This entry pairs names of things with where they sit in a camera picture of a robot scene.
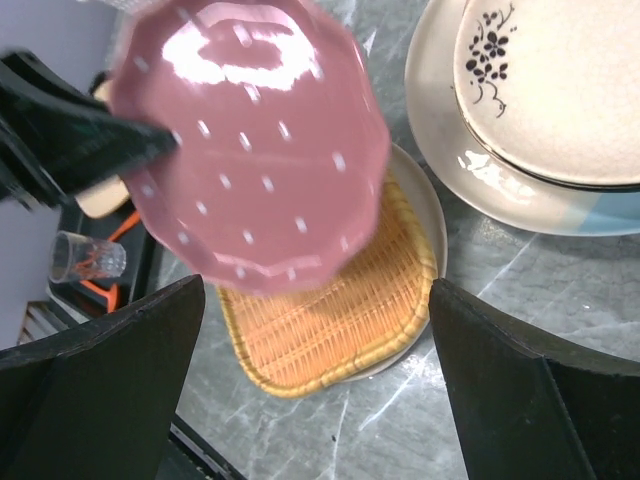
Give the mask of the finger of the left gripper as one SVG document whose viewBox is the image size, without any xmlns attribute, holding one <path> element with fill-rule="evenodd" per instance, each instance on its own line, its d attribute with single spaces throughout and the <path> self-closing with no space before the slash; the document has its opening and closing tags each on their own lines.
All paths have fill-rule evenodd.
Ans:
<svg viewBox="0 0 640 480">
<path fill-rule="evenodd" d="M 170 130 L 112 115 L 31 51 L 2 53 L 2 199 L 63 205 L 176 147 Z"/>
</svg>

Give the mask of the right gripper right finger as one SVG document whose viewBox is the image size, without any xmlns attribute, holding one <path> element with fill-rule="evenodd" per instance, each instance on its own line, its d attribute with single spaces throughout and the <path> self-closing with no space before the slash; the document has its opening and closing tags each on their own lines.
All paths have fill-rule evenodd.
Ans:
<svg viewBox="0 0 640 480">
<path fill-rule="evenodd" d="M 433 337 L 471 479 L 636 479 L 639 364 L 503 313 L 446 279 Z"/>
</svg>

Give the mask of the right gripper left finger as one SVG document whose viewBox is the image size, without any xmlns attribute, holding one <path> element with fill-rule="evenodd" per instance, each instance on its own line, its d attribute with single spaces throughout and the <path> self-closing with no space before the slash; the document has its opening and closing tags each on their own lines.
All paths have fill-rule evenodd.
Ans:
<svg viewBox="0 0 640 480">
<path fill-rule="evenodd" d="M 1 353 L 4 479 L 152 479 L 201 328 L 203 280 Z"/>
</svg>

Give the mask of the cream and pink plate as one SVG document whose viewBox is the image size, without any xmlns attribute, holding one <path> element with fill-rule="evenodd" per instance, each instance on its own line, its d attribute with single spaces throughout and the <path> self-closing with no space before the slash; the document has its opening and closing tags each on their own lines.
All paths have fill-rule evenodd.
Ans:
<svg viewBox="0 0 640 480">
<path fill-rule="evenodd" d="M 399 145 L 392 145 L 392 173 L 403 190 L 432 248 L 439 277 L 445 277 L 448 237 L 439 197 L 420 165 Z"/>
</svg>

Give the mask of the woven bamboo square tray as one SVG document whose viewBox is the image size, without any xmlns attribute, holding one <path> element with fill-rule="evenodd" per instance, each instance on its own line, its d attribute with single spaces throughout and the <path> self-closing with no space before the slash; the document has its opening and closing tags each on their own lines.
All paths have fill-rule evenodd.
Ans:
<svg viewBox="0 0 640 480">
<path fill-rule="evenodd" d="M 217 291 L 236 358 L 265 392 L 297 398 L 346 380 L 409 347 L 428 323 L 434 250 L 394 174 L 384 182 L 369 245 L 328 284 L 250 296 Z"/>
</svg>

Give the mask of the pink dotted scalloped plate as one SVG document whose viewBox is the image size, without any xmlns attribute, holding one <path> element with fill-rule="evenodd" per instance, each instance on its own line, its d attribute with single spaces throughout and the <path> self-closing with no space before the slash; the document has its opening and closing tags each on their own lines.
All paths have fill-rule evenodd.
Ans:
<svg viewBox="0 0 640 480">
<path fill-rule="evenodd" d="M 390 133 L 353 35 L 311 1 L 157 1 L 138 11 L 109 106 L 170 130 L 124 180 L 147 230 L 208 282 L 328 282 L 370 240 Z"/>
</svg>

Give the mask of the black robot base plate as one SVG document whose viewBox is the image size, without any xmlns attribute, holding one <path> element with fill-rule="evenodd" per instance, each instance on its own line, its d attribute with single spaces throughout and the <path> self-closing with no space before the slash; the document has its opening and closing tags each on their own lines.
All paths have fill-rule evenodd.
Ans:
<svg viewBox="0 0 640 480">
<path fill-rule="evenodd" d="M 175 415 L 155 479 L 245 480 L 246 477 Z"/>
</svg>

